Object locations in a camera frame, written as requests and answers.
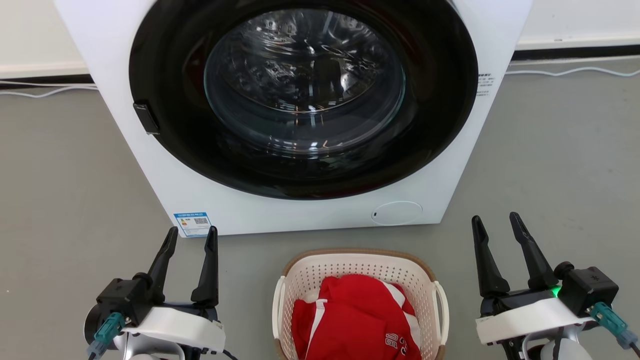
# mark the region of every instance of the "cable connector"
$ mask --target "cable connector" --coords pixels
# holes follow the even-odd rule
[[[630,349],[631,344],[638,341],[637,335],[628,329],[627,323],[607,306],[607,304],[598,302],[594,306],[589,307],[587,312],[600,326],[609,330],[609,332],[616,337],[618,344],[620,344],[623,349]]]
[[[102,324],[100,329],[93,335],[95,340],[91,342],[91,345],[86,349],[89,360],[99,360],[102,355],[104,355],[109,344],[118,336],[118,333],[124,325],[125,318],[122,314],[112,313],[109,315],[104,324]]]

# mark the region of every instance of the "gray floor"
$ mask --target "gray floor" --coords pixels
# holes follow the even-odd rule
[[[640,61],[601,65],[635,70]],[[227,348],[241,360],[277,359],[271,299],[296,254],[373,247],[433,267],[451,307],[448,359],[504,359],[476,336],[470,219],[482,216],[503,276],[524,288],[510,211],[552,266],[598,266],[616,281],[616,310],[640,332],[639,97],[640,76],[508,77],[441,224],[222,238],[218,312]],[[147,270],[170,221],[97,92],[0,96],[0,185],[0,358],[84,359],[81,329],[95,297],[112,278]],[[168,299],[188,300],[202,246],[180,241]],[[594,359],[634,358],[601,329],[582,339]]]

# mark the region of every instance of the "green light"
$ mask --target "green light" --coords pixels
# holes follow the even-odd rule
[[[554,286],[553,288],[551,288],[551,292],[554,294],[555,297],[558,297],[558,293],[560,292],[560,289],[562,287],[560,286]]]

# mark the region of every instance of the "black washing machine door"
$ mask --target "black washing machine door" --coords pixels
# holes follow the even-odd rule
[[[464,125],[478,75],[445,0],[159,0],[129,72],[141,122],[177,159],[299,200],[424,167]]]

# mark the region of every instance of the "red and white garment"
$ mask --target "red and white garment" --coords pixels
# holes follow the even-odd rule
[[[305,360],[420,360],[420,327],[404,291],[366,275],[327,277],[297,300],[291,332]]]

